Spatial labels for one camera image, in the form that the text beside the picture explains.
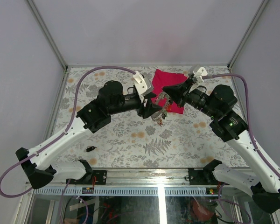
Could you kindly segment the round metal key ring disc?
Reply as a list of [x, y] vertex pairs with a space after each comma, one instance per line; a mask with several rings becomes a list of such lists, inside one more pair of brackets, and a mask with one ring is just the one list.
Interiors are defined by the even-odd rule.
[[157, 98], [156, 98], [156, 104], [160, 104], [161, 109], [157, 112], [155, 112], [152, 116], [151, 119], [153, 122], [155, 122], [159, 126], [163, 126], [163, 121], [165, 118], [168, 116], [168, 108], [172, 105], [173, 101], [170, 98], [170, 96], [165, 93], [161, 92]]

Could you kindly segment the small black key fob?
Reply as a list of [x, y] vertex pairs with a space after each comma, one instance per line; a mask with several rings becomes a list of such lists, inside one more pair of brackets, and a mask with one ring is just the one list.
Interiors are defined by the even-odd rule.
[[91, 152], [91, 151], [93, 151], [93, 150], [95, 150], [95, 149], [96, 149], [95, 146], [91, 146], [91, 147], [86, 148], [86, 149], [85, 149], [85, 152]]

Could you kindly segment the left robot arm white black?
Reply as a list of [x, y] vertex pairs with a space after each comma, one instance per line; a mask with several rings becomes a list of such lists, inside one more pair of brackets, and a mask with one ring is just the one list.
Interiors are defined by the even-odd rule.
[[98, 96], [84, 106], [70, 126], [60, 130], [40, 145], [16, 151], [16, 156], [33, 189], [40, 189], [52, 181], [69, 181], [71, 184], [90, 184], [94, 174], [88, 161], [57, 163], [56, 159], [82, 138], [97, 132], [111, 122], [113, 114], [136, 110], [146, 119], [161, 110], [153, 104], [153, 85], [150, 81], [134, 81], [132, 93], [123, 94], [118, 81], [108, 81], [99, 89]]

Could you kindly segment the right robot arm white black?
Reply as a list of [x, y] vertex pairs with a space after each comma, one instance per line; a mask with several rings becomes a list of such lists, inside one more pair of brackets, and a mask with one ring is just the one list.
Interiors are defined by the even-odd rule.
[[280, 209], [280, 167], [254, 140], [251, 128], [233, 111], [237, 102], [233, 90], [218, 85], [210, 95], [198, 88], [188, 78], [184, 83], [166, 86], [163, 91], [178, 105], [188, 104], [211, 118], [213, 133], [232, 147], [252, 169], [248, 175], [230, 168], [218, 160], [204, 167], [203, 178], [208, 184], [227, 183], [249, 195], [265, 212]]

